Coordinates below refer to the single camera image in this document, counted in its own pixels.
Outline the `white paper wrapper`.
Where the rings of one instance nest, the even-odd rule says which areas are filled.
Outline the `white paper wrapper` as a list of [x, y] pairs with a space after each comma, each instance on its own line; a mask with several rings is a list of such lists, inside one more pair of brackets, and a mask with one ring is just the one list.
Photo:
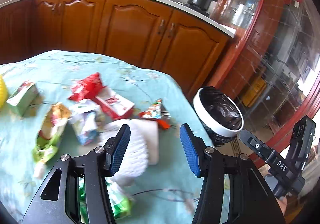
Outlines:
[[84, 146], [92, 143], [105, 124], [106, 116], [101, 107], [90, 99], [84, 99], [69, 107], [72, 126], [79, 143]]

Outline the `white trash bin black bag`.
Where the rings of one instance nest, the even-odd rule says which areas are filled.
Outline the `white trash bin black bag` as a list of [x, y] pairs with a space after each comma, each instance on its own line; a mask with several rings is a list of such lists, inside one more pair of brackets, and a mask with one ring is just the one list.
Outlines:
[[215, 147], [236, 139], [244, 128], [240, 109], [213, 86], [205, 86], [197, 91], [193, 97], [193, 108]]

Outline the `wooden lower kitchen cabinets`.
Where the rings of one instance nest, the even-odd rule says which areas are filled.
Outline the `wooden lower kitchen cabinets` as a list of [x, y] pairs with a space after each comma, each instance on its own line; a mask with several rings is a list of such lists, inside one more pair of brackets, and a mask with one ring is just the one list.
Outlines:
[[1, 63], [49, 50], [98, 53], [166, 73], [191, 98], [227, 31], [164, 0], [19, 0], [1, 7]]

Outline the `white foam fruit net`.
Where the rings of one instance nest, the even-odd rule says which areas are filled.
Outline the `white foam fruit net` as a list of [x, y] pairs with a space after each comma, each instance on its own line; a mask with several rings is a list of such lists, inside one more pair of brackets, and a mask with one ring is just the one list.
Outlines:
[[98, 144], [116, 136], [123, 124], [131, 130], [130, 141], [118, 172], [111, 178], [121, 187], [130, 186], [150, 165], [159, 162], [159, 131], [155, 121], [143, 119], [120, 119], [108, 123], [99, 134]]

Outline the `red white milk carton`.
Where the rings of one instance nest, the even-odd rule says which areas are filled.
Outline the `red white milk carton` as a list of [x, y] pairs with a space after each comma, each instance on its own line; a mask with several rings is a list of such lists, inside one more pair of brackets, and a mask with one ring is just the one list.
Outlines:
[[92, 98], [102, 111], [110, 116], [114, 121], [119, 119], [128, 119], [132, 113], [135, 104], [130, 100], [116, 93], [109, 87], [103, 87], [102, 90]]

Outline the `orange cartoon snack packet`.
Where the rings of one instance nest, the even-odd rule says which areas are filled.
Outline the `orange cartoon snack packet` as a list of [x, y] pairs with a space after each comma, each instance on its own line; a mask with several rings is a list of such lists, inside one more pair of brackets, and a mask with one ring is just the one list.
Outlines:
[[164, 130], [170, 128], [171, 115], [163, 105], [163, 100], [155, 100], [145, 111], [139, 113], [141, 119], [156, 121], [158, 126]]

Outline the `green foil snack bag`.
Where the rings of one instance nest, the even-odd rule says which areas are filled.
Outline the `green foil snack bag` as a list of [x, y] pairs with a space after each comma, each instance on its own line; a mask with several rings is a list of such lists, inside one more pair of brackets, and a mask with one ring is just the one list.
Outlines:
[[[131, 215], [131, 200], [123, 193], [120, 186], [108, 177], [105, 178], [105, 183], [114, 218], [120, 219]], [[84, 178], [79, 179], [79, 204], [81, 221], [88, 223]]]

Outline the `yellow green drink pouch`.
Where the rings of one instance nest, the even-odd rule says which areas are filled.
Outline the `yellow green drink pouch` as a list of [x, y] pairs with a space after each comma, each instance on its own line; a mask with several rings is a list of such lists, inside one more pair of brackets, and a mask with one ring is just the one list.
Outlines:
[[61, 136], [65, 130], [71, 111], [61, 102], [53, 104], [42, 122], [32, 150], [35, 162], [33, 178], [43, 178], [46, 164], [57, 154]]

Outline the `red snack bag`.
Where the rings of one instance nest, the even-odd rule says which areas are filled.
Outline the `red snack bag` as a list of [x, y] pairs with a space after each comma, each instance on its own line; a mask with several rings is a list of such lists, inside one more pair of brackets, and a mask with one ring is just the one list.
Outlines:
[[100, 73], [96, 72], [82, 80], [77, 81], [72, 87], [69, 100], [79, 102], [84, 99], [94, 98], [104, 88]]

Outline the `red framed glass door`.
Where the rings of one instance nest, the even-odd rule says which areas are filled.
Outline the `red framed glass door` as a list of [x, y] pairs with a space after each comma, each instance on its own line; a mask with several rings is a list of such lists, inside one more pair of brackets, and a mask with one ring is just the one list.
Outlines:
[[245, 129], [276, 151], [319, 110], [319, 12], [313, 0], [218, 0], [212, 18], [235, 29], [209, 85], [239, 107]]

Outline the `green drink carton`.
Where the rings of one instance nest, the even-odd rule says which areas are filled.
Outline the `green drink carton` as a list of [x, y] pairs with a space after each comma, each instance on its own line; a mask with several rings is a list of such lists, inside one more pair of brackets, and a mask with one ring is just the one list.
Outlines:
[[35, 82], [26, 81], [14, 91], [14, 93], [7, 99], [6, 103], [15, 114], [22, 117], [31, 102], [38, 95], [39, 91]]

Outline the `yellow foam fruit net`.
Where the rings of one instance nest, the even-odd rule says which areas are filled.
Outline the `yellow foam fruit net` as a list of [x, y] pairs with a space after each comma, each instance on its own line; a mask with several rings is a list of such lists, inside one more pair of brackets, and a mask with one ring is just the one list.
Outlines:
[[7, 96], [8, 96], [7, 86], [3, 80], [2, 75], [0, 75], [0, 108], [2, 108], [3, 105], [5, 104], [7, 100]]

